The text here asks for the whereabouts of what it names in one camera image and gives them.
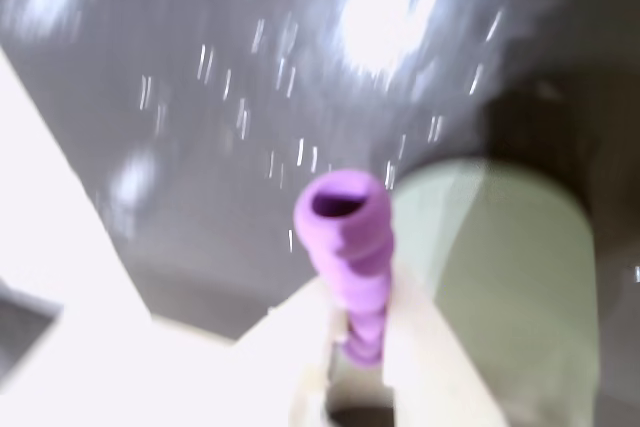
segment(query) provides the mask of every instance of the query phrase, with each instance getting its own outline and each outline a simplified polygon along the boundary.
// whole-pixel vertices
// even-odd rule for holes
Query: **white surface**
[[[0,386],[0,424],[215,425],[226,342],[152,322],[0,51],[0,280],[62,312]]]
[[[332,306],[322,280],[302,287],[233,349],[229,361],[235,374],[225,379],[220,405],[226,425],[327,425],[329,356],[344,329],[344,314]],[[398,427],[507,425],[437,308],[404,273],[394,282],[382,370],[395,389]],[[374,385],[375,372],[369,379],[338,377],[350,401],[388,405],[379,395],[382,383]]]

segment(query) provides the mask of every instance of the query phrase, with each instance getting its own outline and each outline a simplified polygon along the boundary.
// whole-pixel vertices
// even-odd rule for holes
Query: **tube opening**
[[[346,217],[362,208],[367,198],[336,192],[319,192],[313,198],[311,208],[321,217]]]
[[[394,427],[394,417],[390,407],[357,407],[329,414],[335,427]]]

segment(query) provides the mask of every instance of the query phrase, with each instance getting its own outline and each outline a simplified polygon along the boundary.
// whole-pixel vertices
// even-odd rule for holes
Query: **bright light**
[[[436,0],[347,0],[340,35],[348,62],[392,75],[422,43]]]
[[[117,175],[111,186],[111,199],[119,208],[136,209],[149,198],[156,185],[158,165],[149,150],[134,152]]]
[[[69,20],[74,1],[7,0],[3,21],[23,38],[45,38]]]

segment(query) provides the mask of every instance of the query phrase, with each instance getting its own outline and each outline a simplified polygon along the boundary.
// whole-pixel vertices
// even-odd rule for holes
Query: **purple plastic fitting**
[[[331,172],[302,192],[294,222],[315,269],[347,311],[345,353],[356,364],[378,364],[393,254],[387,191],[365,172]]]

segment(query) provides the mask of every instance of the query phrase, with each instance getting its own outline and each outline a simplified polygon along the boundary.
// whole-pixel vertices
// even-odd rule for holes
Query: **purple tube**
[[[378,364],[393,254],[387,191],[365,172],[331,172],[302,192],[294,222],[318,274],[347,311],[345,353],[359,365]]]

